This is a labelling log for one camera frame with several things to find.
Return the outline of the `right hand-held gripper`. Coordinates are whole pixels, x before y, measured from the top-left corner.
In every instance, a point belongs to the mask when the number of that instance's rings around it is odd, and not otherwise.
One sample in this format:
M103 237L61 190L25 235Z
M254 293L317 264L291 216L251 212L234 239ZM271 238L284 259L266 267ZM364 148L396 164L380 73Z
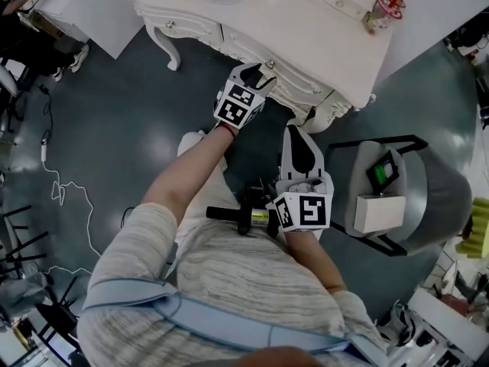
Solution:
M301 177L304 175L319 176ZM322 151L295 125L288 125L283 134L280 178L292 180L275 183L272 209L278 218L278 231L311 232L320 240L330 226L334 185L325 172Z

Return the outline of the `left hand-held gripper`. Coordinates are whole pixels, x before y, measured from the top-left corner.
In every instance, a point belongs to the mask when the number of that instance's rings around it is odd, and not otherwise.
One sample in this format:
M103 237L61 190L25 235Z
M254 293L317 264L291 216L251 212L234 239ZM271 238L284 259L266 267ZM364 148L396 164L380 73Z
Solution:
M241 129L263 110L277 78L271 77L257 86L263 76L260 68L261 63L243 63L230 72L223 89L216 96L215 119Z

